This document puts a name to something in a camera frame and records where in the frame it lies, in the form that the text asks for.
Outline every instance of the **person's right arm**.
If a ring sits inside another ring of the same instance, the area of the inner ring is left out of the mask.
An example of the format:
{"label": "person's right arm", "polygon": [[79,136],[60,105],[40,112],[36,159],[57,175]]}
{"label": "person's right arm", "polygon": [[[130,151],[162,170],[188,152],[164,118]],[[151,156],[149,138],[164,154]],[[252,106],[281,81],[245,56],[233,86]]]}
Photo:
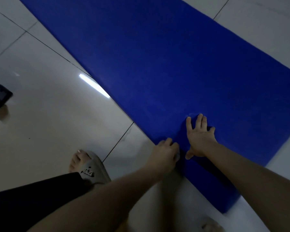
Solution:
{"label": "person's right arm", "polygon": [[271,232],[290,231],[290,180],[217,143],[214,130],[200,114],[192,129],[186,120],[191,145],[186,159],[207,157],[234,184]]}

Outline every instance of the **black pants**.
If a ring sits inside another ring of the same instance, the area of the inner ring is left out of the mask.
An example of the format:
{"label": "black pants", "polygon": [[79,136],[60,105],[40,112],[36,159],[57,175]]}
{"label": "black pants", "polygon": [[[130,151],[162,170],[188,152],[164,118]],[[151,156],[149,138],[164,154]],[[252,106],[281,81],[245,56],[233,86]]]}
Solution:
{"label": "black pants", "polygon": [[0,192],[0,231],[27,231],[44,217],[85,194],[79,173]]}

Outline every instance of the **blue fabric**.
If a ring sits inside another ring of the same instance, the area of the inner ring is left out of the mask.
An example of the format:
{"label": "blue fabric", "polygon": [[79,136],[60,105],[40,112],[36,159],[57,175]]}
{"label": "blue fabric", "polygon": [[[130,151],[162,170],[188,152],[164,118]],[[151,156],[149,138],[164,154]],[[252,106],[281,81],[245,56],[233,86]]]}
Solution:
{"label": "blue fabric", "polygon": [[[181,0],[21,0],[154,142],[217,141],[266,165],[290,136],[290,69]],[[206,162],[178,167],[222,213],[239,193]]]}

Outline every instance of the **hand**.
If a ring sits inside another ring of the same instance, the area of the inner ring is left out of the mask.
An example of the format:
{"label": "hand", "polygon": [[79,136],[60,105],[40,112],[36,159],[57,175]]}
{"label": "hand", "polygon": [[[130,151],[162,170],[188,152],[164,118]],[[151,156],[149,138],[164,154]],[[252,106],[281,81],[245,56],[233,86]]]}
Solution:
{"label": "hand", "polygon": [[157,180],[160,181],[174,169],[176,161],[178,160],[176,154],[179,154],[178,143],[172,144],[171,138],[162,140],[152,150],[145,168],[154,172],[158,177]]}
{"label": "hand", "polygon": [[187,160],[191,159],[193,156],[205,156],[204,147],[211,143],[217,143],[214,136],[215,127],[207,131],[207,118],[202,114],[199,114],[197,117],[195,129],[192,129],[191,117],[187,117],[186,128],[187,137],[190,143],[190,150],[186,153]]}

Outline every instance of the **forearm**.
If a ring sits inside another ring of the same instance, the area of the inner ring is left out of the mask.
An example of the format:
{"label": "forearm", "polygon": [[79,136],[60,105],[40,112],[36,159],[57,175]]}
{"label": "forearm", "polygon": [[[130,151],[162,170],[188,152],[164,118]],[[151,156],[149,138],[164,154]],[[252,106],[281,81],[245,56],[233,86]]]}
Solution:
{"label": "forearm", "polygon": [[206,157],[235,185],[271,231],[290,231],[290,180],[212,143]]}
{"label": "forearm", "polygon": [[114,231],[156,182],[155,174],[142,168],[67,203],[30,231]]}

